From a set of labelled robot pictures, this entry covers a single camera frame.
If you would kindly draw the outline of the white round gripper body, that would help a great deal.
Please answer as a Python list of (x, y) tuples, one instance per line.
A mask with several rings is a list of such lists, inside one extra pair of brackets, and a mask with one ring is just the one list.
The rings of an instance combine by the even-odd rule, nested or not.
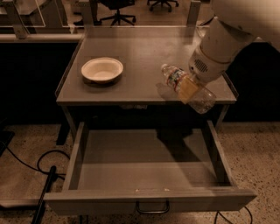
[(209, 83), (219, 79), (230, 64), (230, 57), (221, 49), (198, 45), (188, 66), (201, 83)]

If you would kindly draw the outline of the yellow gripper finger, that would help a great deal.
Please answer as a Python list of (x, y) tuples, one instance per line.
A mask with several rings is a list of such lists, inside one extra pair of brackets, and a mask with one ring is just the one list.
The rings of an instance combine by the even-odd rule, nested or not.
[(201, 89), (200, 84), (191, 80), (189, 77), (185, 76), (180, 83), (177, 85), (178, 88), (178, 98), (187, 104), (192, 97)]

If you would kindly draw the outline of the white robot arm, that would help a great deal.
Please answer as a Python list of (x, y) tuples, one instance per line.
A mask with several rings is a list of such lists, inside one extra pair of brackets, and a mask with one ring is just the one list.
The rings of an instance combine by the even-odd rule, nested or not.
[(217, 80), (237, 54), (260, 38), (280, 51), (280, 0), (211, 0), (214, 17), (188, 60), (179, 99), (188, 103), (208, 82)]

